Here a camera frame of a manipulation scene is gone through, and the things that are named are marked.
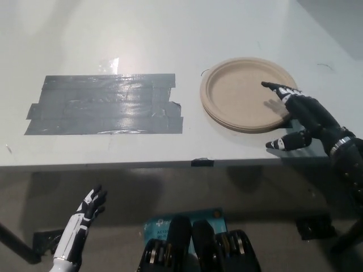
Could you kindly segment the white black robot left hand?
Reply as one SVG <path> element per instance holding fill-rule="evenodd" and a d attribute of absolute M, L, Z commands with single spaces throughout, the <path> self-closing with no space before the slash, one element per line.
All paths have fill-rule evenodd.
<path fill-rule="evenodd" d="M 105 210 L 107 191 L 101 185 L 93 188 L 70 217 L 58 243 L 54 258 L 76 264 L 82 257 L 89 228 Z"/>

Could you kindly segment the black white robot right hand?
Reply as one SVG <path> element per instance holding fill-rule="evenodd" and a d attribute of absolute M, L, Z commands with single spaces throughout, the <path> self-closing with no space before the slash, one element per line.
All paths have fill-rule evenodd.
<path fill-rule="evenodd" d="M 341 139 L 355 137 L 351 131 L 340 126 L 317 99 L 289 86 L 272 82 L 261 82 L 261 85 L 273 91 L 292 117 L 304 127 L 301 131 L 266 143 L 266 148 L 293 151 L 305 148 L 312 143 L 313 139 L 318 139 L 326 155 L 330 155 L 331 150 Z"/>

